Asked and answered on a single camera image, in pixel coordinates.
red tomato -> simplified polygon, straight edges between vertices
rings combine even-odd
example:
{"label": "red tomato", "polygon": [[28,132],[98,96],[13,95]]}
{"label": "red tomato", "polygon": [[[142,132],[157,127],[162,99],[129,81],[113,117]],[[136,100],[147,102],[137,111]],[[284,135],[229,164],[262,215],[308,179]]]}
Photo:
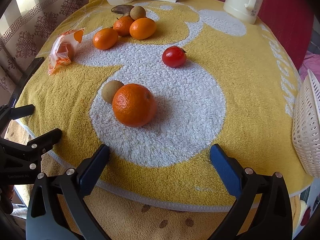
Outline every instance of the red tomato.
{"label": "red tomato", "polygon": [[187,60],[186,52],[178,46],[167,48],[162,54],[162,61],[168,67],[178,68]]}

white perforated basket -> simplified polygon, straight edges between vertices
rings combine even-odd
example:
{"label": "white perforated basket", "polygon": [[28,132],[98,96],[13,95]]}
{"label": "white perforated basket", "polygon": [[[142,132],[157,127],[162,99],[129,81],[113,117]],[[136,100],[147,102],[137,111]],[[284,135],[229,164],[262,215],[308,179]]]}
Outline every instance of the white perforated basket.
{"label": "white perforated basket", "polygon": [[308,70],[293,114],[292,143],[306,173],[320,178],[320,84]]}

plastic bag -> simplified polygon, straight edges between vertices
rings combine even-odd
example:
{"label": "plastic bag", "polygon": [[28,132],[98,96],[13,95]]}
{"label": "plastic bag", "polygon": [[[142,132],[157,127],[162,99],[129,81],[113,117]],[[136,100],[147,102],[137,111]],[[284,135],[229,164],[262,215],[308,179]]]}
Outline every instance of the plastic bag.
{"label": "plastic bag", "polygon": [[71,30],[59,35],[49,54],[48,74],[55,74],[60,67],[69,65],[82,41],[83,29]]}

screw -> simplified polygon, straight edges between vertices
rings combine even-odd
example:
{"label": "screw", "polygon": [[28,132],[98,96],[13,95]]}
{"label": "screw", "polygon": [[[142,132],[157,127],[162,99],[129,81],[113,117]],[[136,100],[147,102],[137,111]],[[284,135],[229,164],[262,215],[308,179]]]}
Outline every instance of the screw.
{"label": "screw", "polygon": [[66,171],[67,175],[72,175],[74,173],[75,173],[75,169],[73,169],[73,168],[67,169],[67,171]]}
{"label": "screw", "polygon": [[276,172],[276,177],[277,177],[277,178],[282,178],[282,174],[281,174],[279,171],[277,171],[277,172]]}
{"label": "screw", "polygon": [[34,163],[31,163],[29,167],[30,169],[34,170],[37,167],[37,165],[35,165]]}
{"label": "screw", "polygon": [[251,174],[253,174],[253,169],[251,169],[251,168],[245,168],[244,172],[245,172],[246,174],[248,174],[248,175],[251,175]]}
{"label": "screw", "polygon": [[42,179],[44,177],[44,173],[40,172],[37,177],[38,177],[38,179]]}

patterned curtain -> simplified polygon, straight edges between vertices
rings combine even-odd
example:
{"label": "patterned curtain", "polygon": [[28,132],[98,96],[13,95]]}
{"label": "patterned curtain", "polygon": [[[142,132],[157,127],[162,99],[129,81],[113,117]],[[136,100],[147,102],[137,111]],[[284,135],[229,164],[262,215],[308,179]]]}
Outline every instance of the patterned curtain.
{"label": "patterned curtain", "polygon": [[52,31],[89,0],[12,0],[0,19],[0,86],[13,93]]}

